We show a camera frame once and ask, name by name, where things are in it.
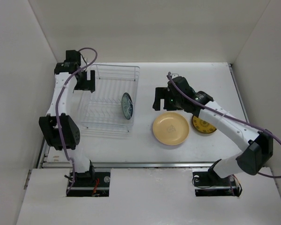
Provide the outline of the beige plate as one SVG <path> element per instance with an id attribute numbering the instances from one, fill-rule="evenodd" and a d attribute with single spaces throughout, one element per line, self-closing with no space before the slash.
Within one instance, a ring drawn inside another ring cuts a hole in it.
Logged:
<path id="1" fill-rule="evenodd" d="M 189 123 L 184 116 L 175 112 L 166 112 L 156 117 L 152 125 L 155 138 L 162 144 L 176 146 L 189 136 Z"/>

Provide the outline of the blue floral plate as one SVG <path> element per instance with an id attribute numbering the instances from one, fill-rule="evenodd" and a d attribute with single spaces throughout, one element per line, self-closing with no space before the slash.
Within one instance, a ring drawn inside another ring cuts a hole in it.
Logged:
<path id="1" fill-rule="evenodd" d="M 132 102 L 131 96 L 127 92 L 125 92 L 122 96 L 121 108 L 122 108 L 124 117 L 127 120 L 130 120 L 133 115 L 133 102 Z"/>

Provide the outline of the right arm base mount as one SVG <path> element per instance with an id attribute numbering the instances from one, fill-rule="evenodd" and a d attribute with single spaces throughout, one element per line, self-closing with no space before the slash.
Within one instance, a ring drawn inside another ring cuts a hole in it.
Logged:
<path id="1" fill-rule="evenodd" d="M 207 171 L 193 171 L 192 184 L 196 197 L 232 196 L 242 194 L 242 186 L 235 175 L 211 178 Z"/>

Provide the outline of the white wire dish rack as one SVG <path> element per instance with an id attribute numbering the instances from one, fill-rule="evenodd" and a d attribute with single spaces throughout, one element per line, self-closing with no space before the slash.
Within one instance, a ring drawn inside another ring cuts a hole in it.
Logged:
<path id="1" fill-rule="evenodd" d="M 140 67 L 128 64 L 95 63 L 96 90 L 81 95 L 77 120 L 82 135 L 126 135 L 134 124 Z M 121 99 L 127 92 L 133 102 L 133 115 L 127 120 Z"/>

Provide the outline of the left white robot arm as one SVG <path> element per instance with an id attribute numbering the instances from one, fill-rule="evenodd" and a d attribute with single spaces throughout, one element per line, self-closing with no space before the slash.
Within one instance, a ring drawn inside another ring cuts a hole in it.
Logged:
<path id="1" fill-rule="evenodd" d="M 82 56 L 84 47 L 80 50 L 67 50 L 66 58 L 63 62 L 56 64 L 54 69 L 55 87 L 50 107 L 45 116 L 39 118 L 39 126 L 44 139 L 50 147 L 63 151 L 66 159 L 72 165 L 72 174 L 66 178 L 74 183 L 78 176 L 77 166 L 78 156 L 70 154 L 69 150 L 75 150 L 80 143 L 80 130 L 70 116 L 72 97 L 75 90 L 93 93 L 96 90 L 95 71 L 87 71 L 97 59 L 87 63 Z"/>

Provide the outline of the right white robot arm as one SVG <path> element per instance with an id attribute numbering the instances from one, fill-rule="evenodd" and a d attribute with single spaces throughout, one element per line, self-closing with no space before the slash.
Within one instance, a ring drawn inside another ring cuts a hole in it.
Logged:
<path id="1" fill-rule="evenodd" d="M 241 150 L 227 159 L 219 159 L 208 170 L 208 181 L 214 185 L 224 178 L 245 172 L 256 175 L 273 156 L 273 138 L 268 131 L 255 129 L 237 121 L 214 99 L 203 91 L 196 92 L 184 77 L 168 81 L 167 87 L 155 89 L 153 109 L 167 111 L 183 110 L 206 121 L 221 131 Z"/>

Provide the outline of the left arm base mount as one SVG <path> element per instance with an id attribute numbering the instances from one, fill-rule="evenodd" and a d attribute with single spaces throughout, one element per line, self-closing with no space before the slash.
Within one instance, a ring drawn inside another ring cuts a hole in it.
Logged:
<path id="1" fill-rule="evenodd" d="M 110 172 L 95 172 L 90 174 L 75 173 L 74 184 L 72 185 L 73 173 L 68 178 L 67 197 L 109 197 L 110 193 Z"/>

